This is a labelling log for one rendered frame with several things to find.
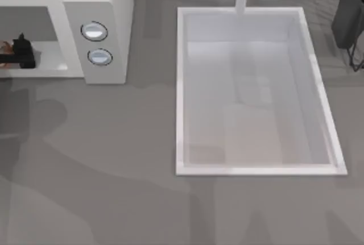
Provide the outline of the pale microwave oven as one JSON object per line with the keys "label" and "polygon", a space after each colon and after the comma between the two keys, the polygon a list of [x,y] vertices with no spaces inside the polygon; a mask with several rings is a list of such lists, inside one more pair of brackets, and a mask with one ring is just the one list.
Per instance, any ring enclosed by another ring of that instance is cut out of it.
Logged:
{"label": "pale microwave oven", "polygon": [[[36,68],[0,68],[0,78],[82,78],[89,85],[123,84],[129,60],[134,0],[0,0],[0,40],[10,44],[21,33],[31,42]],[[80,31],[96,21],[108,30],[103,41]],[[96,66],[87,53],[107,49],[113,61]]]}

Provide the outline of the white sink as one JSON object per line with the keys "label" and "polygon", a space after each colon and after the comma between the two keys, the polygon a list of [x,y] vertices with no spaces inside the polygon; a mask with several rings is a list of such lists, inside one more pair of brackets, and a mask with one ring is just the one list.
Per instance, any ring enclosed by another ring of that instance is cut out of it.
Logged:
{"label": "white sink", "polygon": [[175,172],[348,174],[303,8],[178,8]]}

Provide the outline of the large round microwave knob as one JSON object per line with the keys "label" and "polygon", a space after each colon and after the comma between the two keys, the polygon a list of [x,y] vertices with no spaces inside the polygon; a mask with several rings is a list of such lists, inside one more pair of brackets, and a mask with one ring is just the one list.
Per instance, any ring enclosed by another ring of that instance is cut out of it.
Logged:
{"label": "large round microwave knob", "polygon": [[80,28],[82,36],[89,41],[103,41],[108,36],[107,28],[100,22],[91,21]]}

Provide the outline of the small round microwave knob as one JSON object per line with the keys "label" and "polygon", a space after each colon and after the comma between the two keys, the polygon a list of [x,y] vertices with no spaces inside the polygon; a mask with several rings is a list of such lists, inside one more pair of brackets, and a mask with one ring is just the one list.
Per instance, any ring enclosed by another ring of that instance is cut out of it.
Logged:
{"label": "small round microwave knob", "polygon": [[96,66],[107,66],[112,63],[113,55],[103,48],[94,49],[87,53],[88,61]]}

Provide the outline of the orange brown object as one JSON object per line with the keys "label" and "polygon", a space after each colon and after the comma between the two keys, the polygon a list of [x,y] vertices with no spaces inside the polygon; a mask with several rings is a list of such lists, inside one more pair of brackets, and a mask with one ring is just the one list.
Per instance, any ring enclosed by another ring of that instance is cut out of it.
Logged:
{"label": "orange brown object", "polygon": [[[7,41],[0,40],[0,55],[13,55],[13,54],[14,51],[12,45]],[[0,63],[0,68],[7,68],[7,67],[8,63]]]}

